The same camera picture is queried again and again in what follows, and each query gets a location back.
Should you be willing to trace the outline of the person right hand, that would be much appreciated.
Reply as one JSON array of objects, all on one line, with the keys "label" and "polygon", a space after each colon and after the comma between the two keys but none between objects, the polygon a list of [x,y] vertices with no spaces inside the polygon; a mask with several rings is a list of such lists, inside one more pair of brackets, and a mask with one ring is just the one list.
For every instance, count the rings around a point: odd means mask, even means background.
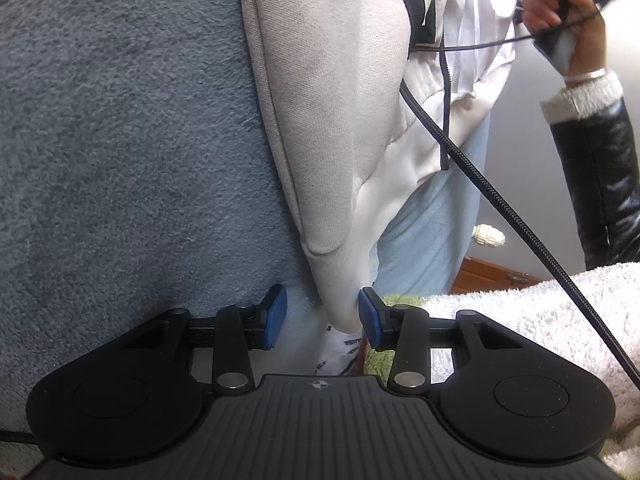
[{"label": "person right hand", "polygon": [[593,0],[522,0],[536,49],[569,87],[604,74],[605,22]]}]

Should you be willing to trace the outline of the black leather sleeve forearm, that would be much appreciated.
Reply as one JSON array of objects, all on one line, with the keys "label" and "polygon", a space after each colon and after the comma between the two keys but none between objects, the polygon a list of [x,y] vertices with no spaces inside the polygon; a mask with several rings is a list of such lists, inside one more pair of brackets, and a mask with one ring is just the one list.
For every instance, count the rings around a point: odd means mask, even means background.
[{"label": "black leather sleeve forearm", "polygon": [[560,156],[588,270],[639,260],[639,166],[616,73],[541,103]]}]

